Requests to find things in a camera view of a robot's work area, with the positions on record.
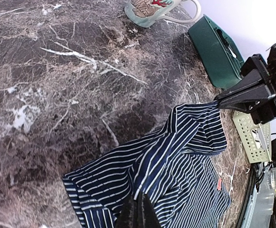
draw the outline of light green basket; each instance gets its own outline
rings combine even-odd
[[[255,125],[250,114],[234,112],[233,122],[250,163],[271,162],[270,123]]]

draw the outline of dark marble surface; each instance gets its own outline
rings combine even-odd
[[[130,22],[121,0],[0,0],[0,228],[79,227],[62,174],[165,122],[181,103],[210,102],[188,27]],[[187,18],[182,8],[172,16]],[[234,227],[247,160],[231,112],[214,158]]]

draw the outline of white wall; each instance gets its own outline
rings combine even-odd
[[[276,43],[276,0],[199,0],[202,13],[217,23],[236,43],[246,60],[262,54],[266,60]],[[195,14],[191,1],[183,3],[190,15]],[[276,132],[276,119],[271,122]]]

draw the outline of ceramic mug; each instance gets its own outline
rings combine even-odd
[[[165,19],[176,23],[195,22],[201,14],[201,6],[198,0],[191,0],[196,5],[196,14],[190,20],[178,20],[165,16],[183,0],[129,0],[124,11],[127,17],[135,24],[148,28],[157,20]]]

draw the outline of green container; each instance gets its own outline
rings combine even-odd
[[[188,31],[213,86],[229,89],[241,79],[244,60],[234,41],[204,15]]]

